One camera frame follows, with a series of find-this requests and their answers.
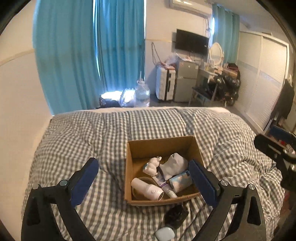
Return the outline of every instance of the gray checkered bedding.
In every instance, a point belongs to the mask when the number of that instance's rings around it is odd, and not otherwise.
[[[284,198],[281,173],[254,148],[255,134],[241,118],[206,108],[71,112],[53,117],[35,153],[22,215],[34,183],[56,185],[95,157],[101,169],[83,203],[76,207],[90,233],[96,240],[157,240],[153,234],[163,226],[164,214],[172,205],[134,207],[123,200],[126,143],[186,135],[196,137],[206,168],[218,179],[241,187],[256,185],[269,240]],[[211,212],[201,198],[186,201],[184,206],[189,215],[175,240],[192,240]],[[232,205],[218,239],[225,236],[234,210]],[[69,240],[55,205],[53,211]]]

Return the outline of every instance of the screw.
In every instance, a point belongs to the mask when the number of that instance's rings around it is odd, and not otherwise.
[[[37,184],[37,183],[35,183],[35,184],[32,186],[32,188],[33,188],[34,190],[36,190],[38,187],[39,187],[39,184]]]
[[[68,184],[68,181],[67,180],[61,180],[59,182],[60,186],[66,186]]]
[[[225,180],[222,180],[220,183],[221,183],[221,185],[224,186],[224,187],[228,186],[228,182],[225,181]]]
[[[253,184],[249,184],[249,188],[250,188],[251,190],[255,190],[255,189],[256,189],[255,186],[254,186]]]

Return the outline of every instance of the round mirror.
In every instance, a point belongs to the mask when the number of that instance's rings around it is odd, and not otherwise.
[[[209,50],[209,61],[213,66],[218,66],[221,64],[223,58],[223,51],[220,44],[213,43]]]

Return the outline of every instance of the white wardrobe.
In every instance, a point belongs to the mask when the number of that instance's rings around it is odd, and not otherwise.
[[[258,32],[240,32],[237,65],[241,87],[235,107],[261,132],[288,77],[289,44]]]

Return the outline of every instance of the clothes hanging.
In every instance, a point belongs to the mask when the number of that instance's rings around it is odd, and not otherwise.
[[[99,106],[93,1],[38,0],[33,46],[42,89],[52,114]]]
[[[285,79],[281,93],[271,113],[271,119],[273,119],[277,113],[279,117],[284,117],[287,119],[292,108],[294,95],[295,92],[293,87],[289,84],[288,80]]]
[[[224,63],[236,63],[239,44],[239,15],[213,4],[215,33],[213,43],[218,42],[224,51]]]
[[[96,0],[97,61],[108,91],[134,88],[144,78],[144,0]]]

